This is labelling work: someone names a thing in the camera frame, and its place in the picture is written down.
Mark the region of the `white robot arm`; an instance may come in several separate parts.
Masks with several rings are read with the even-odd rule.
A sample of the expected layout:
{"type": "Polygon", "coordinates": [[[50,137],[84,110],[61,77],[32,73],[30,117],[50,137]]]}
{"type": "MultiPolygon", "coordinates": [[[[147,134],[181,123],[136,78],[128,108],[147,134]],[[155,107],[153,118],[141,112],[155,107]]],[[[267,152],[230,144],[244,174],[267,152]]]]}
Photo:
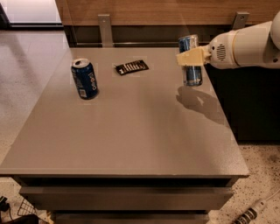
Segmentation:
{"type": "Polygon", "coordinates": [[[280,11],[274,19],[216,36],[208,45],[179,53],[180,66],[218,69],[238,67],[280,68],[280,11]]]}

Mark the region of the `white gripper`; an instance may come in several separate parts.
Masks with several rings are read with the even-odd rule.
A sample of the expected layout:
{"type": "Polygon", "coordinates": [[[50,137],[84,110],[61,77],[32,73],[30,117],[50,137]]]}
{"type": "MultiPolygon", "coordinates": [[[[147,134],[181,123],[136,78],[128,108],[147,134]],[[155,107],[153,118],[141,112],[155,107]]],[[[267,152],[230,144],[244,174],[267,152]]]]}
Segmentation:
{"type": "Polygon", "coordinates": [[[208,45],[195,47],[176,55],[182,67],[201,67],[210,64],[218,69],[237,68],[234,56],[234,42],[237,31],[216,36],[208,45]]]}

